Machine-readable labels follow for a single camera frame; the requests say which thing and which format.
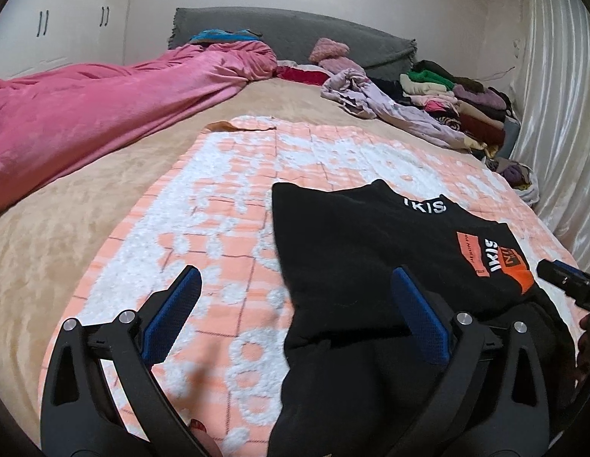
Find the white satin curtain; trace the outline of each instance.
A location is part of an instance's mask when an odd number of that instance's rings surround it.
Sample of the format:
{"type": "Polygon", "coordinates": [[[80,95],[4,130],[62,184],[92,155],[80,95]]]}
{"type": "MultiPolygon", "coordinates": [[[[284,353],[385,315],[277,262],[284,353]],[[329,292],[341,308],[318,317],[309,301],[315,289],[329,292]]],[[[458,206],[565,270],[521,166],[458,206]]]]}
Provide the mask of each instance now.
{"type": "Polygon", "coordinates": [[[524,12],[511,158],[536,172],[535,212],[590,272],[590,15],[581,0],[524,0],[524,12]]]}

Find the blue padded grip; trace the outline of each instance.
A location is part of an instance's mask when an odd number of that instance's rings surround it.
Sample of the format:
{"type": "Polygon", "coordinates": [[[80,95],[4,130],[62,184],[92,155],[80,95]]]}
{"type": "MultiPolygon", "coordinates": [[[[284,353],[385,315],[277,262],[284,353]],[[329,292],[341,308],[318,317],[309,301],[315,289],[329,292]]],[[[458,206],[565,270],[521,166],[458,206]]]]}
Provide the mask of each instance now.
{"type": "Polygon", "coordinates": [[[202,293],[202,276],[192,269],[145,329],[141,357],[148,367],[163,363],[202,293]]]}
{"type": "Polygon", "coordinates": [[[448,365],[449,332],[403,268],[395,268],[392,272],[391,291],[424,360],[440,366],[448,365]]]}
{"type": "Polygon", "coordinates": [[[569,271],[570,273],[573,273],[574,275],[580,276],[582,278],[586,278],[585,274],[580,271],[580,269],[578,268],[574,268],[574,266],[570,266],[569,264],[566,264],[565,262],[559,261],[559,260],[555,260],[553,261],[553,264],[565,269],[566,271],[569,271]]]}

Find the metal screw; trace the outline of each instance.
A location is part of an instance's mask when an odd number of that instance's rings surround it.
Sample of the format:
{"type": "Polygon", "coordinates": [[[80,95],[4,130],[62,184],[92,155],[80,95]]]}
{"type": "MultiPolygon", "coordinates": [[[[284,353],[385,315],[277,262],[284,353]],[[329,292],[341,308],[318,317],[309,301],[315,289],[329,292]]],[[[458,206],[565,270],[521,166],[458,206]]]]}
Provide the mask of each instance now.
{"type": "Polygon", "coordinates": [[[470,325],[473,322],[473,317],[469,313],[458,313],[456,319],[461,325],[470,325]]]}
{"type": "Polygon", "coordinates": [[[528,331],[528,326],[523,321],[515,321],[515,323],[513,324],[513,327],[519,333],[525,333],[528,331]]]}
{"type": "Polygon", "coordinates": [[[123,313],[120,314],[120,323],[132,323],[132,320],[134,319],[135,313],[134,311],[124,311],[123,313]]]}
{"type": "Polygon", "coordinates": [[[62,328],[64,328],[67,331],[71,331],[75,328],[75,326],[77,326],[77,320],[74,318],[70,318],[62,324],[62,328]]]}

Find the green sweater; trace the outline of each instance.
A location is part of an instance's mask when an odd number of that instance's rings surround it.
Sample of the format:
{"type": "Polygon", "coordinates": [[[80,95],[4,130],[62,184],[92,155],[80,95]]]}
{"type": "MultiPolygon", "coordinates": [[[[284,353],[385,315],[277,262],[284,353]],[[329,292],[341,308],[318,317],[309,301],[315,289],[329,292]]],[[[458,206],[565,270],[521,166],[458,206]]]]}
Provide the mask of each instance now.
{"type": "Polygon", "coordinates": [[[455,85],[452,81],[449,81],[434,72],[430,72],[430,70],[423,70],[422,72],[407,72],[407,76],[409,76],[413,82],[433,82],[435,84],[443,84],[449,91],[451,91],[455,85]]]}

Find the fingernail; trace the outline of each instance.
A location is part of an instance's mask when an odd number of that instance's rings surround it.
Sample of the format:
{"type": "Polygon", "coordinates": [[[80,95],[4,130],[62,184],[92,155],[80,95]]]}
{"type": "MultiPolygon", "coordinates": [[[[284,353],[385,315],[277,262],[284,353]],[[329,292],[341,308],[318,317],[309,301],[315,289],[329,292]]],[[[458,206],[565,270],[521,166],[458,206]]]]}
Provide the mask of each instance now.
{"type": "Polygon", "coordinates": [[[200,421],[198,421],[197,419],[192,419],[189,422],[189,427],[193,430],[201,430],[205,433],[208,433],[208,431],[206,431],[206,426],[204,426],[200,421]]]}

